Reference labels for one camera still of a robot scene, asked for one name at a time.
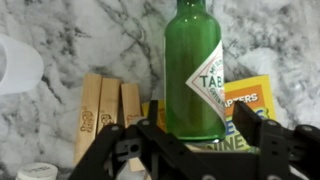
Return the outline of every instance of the countertop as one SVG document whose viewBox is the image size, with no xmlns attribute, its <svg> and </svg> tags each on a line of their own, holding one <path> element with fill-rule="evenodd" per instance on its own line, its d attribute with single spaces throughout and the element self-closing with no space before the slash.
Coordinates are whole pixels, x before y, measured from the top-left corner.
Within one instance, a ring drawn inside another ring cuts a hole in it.
<svg viewBox="0 0 320 180">
<path fill-rule="evenodd" d="M 207 5 L 221 24 L 226 81 L 268 74 L 277 120 L 288 128 L 320 127 L 320 1 Z M 87 72 L 139 83 L 142 102 L 163 98 L 163 33 L 175 6 L 175 0 L 0 0 L 0 33 L 33 46 L 45 64 L 36 88 L 0 97 L 0 179 L 14 179 L 34 161 L 58 166 L 58 179 L 66 179 Z"/>
</svg>

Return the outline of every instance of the wooden block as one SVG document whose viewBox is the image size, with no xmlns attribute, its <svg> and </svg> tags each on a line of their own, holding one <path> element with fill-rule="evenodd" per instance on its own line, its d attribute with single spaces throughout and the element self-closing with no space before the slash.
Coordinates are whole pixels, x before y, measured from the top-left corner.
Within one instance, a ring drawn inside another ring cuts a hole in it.
<svg viewBox="0 0 320 180">
<path fill-rule="evenodd" d="M 96 137 L 102 77 L 86 74 L 83 80 L 82 102 L 74 164 L 78 164 Z"/>
<path fill-rule="evenodd" d="M 102 80 L 97 134 L 104 126 L 118 122 L 120 83 L 118 79 Z"/>
<path fill-rule="evenodd" d="M 139 87 L 137 84 L 122 84 L 121 93 L 124 123 L 125 127 L 128 127 L 130 125 L 130 121 L 141 117 Z M 129 160 L 129 166 L 131 171 L 144 170 L 139 158 Z"/>
</svg>

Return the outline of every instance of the black mechanical arm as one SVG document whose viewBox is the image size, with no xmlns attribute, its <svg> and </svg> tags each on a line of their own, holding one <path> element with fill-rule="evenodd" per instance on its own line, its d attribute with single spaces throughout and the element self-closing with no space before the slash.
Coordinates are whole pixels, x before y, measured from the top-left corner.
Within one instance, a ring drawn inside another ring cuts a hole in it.
<svg viewBox="0 0 320 180">
<path fill-rule="evenodd" d="M 236 102 L 233 122 L 258 153 L 192 152 L 156 125 L 157 104 L 152 101 L 148 118 L 136 125 L 104 127 L 69 180 L 116 179 L 135 157 L 154 180 L 299 180 L 290 166 L 309 179 L 320 179 L 320 130 L 313 126 L 291 131 Z"/>
</svg>

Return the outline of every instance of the white object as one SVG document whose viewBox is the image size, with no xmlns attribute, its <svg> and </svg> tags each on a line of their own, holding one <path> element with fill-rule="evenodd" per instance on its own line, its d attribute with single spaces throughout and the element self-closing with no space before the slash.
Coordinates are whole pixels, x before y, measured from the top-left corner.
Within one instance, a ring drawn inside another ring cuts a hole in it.
<svg viewBox="0 0 320 180">
<path fill-rule="evenodd" d="M 46 163 L 32 163 L 21 167 L 16 180 L 56 180 L 58 168 Z"/>
<path fill-rule="evenodd" d="M 44 67 L 40 54 L 27 44 L 0 34 L 6 68 L 0 80 L 0 95 L 28 91 L 41 80 Z"/>
</svg>

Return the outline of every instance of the white marble wall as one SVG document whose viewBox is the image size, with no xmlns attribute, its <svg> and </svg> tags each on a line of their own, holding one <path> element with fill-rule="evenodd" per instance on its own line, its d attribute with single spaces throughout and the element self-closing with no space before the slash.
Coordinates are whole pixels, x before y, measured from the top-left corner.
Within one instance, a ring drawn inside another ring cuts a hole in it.
<svg viewBox="0 0 320 180">
<path fill-rule="evenodd" d="M 222 27 L 226 80 L 269 74 L 286 127 L 320 127 L 318 9 L 317 0 L 208 0 Z M 0 33 L 45 63 L 35 89 L 0 97 L 0 179 L 33 161 L 67 177 L 86 72 L 139 83 L 142 101 L 162 98 L 163 32 L 174 12 L 175 0 L 0 0 Z"/>
</svg>

